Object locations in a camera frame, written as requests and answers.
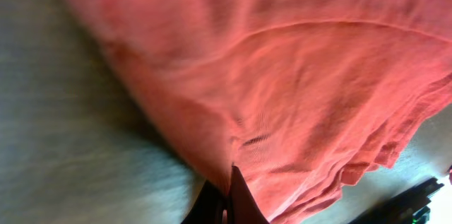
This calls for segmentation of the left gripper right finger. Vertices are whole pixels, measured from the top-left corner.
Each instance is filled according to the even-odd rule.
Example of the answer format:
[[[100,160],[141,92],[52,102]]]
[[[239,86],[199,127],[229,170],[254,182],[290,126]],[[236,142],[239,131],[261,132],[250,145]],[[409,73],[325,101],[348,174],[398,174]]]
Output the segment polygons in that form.
[[[237,166],[232,167],[230,190],[227,197],[228,224],[269,224]]]

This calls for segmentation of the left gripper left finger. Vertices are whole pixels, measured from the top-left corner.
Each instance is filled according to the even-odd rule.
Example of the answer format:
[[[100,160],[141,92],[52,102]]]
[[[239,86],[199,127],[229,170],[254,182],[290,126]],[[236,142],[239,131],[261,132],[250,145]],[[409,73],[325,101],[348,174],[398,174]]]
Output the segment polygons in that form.
[[[224,194],[212,183],[206,181],[181,224],[223,224],[226,205]]]

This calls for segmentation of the orange FRAM t-shirt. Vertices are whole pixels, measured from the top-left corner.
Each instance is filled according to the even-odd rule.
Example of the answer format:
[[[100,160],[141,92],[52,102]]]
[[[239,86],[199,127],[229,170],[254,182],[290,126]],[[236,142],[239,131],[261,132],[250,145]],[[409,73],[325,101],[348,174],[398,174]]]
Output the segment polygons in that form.
[[[272,223],[392,167],[451,103],[451,0],[67,0],[175,151]]]

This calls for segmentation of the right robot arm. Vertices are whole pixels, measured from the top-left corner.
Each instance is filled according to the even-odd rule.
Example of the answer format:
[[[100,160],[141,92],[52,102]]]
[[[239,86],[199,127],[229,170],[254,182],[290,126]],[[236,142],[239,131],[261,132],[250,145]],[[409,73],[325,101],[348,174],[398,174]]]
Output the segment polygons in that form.
[[[356,217],[349,224],[426,224],[430,220],[431,197],[443,183],[430,178]]]

